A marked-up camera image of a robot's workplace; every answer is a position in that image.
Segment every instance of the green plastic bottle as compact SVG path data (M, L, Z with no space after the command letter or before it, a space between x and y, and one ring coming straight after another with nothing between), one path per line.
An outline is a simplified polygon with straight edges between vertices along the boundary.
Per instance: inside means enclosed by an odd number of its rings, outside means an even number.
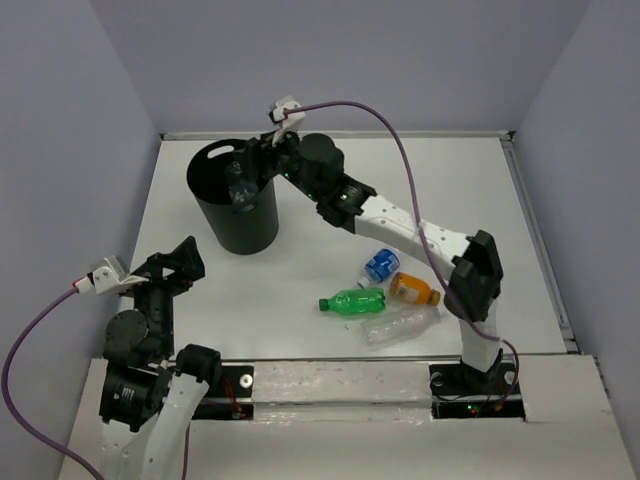
M381 288L342 290L331 298L321 298L318 306L322 312L331 310L340 315L377 313L385 308L384 290Z

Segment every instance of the gray wall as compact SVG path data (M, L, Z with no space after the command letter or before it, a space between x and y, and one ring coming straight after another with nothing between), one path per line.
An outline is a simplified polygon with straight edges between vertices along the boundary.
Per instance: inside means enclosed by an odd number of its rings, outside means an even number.
M594 0L517 135L580 346L640 475L640 2Z
M111 252L132 253L159 139L86 0L0 13L0 358L51 300ZM76 297L27 339L20 410L66 443L113 303ZM0 477L53 479L60 456L0 402Z
M364 101L401 129L514 129L588 4L91 1L162 132L263 130L289 93ZM381 129L345 109L306 125Z

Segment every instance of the crushed plastic bottle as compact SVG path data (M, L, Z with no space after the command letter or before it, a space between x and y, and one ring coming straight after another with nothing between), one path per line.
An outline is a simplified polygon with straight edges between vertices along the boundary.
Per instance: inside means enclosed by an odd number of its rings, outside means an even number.
M362 322L360 333L367 346L388 347L419 337L440 319L437 308L405 307L397 312Z

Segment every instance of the white platform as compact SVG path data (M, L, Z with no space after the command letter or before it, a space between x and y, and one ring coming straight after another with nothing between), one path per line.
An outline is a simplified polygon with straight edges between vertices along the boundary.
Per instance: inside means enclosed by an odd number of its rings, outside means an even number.
M384 350L367 349L356 320L318 311L320 297L352 287L381 245L335 229L315 204L276 180L280 232L265 251L237 256L222 249L186 184L190 159L207 141L162 144L138 238L133 267L157 251L171 251L194 235L207 276L175 300L176 349L193 342L226 359L459 355L457 320ZM346 171L402 208L407 180L388 139L336 140ZM497 241L505 270L498 329L521 353L565 352L509 169L496 138L407 138L422 215L443 227ZM407 259L402 270L436 285L431 270ZM389 310L397 309L391 302Z
M290 362L294 379L305 371ZM290 382L287 366L256 365L255 389L277 403L342 400L344 408L309 405L257 406L256 421L195 421L191 424L189 480L633 480L615 419L590 357L524 356L521 389L527 422L520 419L432 420L428 379L416 381L426 363L341 362L343 382L323 389ZM69 447L93 465L100 460L98 417L106 362L94 360ZM382 382L384 378L395 383ZM405 389L398 389L406 378ZM351 390L356 395L343 393ZM393 393L387 398L386 393ZM423 400L420 407L348 406L357 399ZM180 478L182 454L171 480ZM60 480L85 480L87 473L65 459Z

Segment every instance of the black trash bin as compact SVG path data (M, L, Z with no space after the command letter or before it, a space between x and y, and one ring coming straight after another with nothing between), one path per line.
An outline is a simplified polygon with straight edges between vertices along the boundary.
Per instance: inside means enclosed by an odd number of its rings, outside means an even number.
M227 139L204 147L189 163L187 184L220 244L232 253L251 255L271 245L279 224L273 179L258 183L258 194L249 207L231 201L224 169L233 160L230 150L242 149L244 144L244 140Z

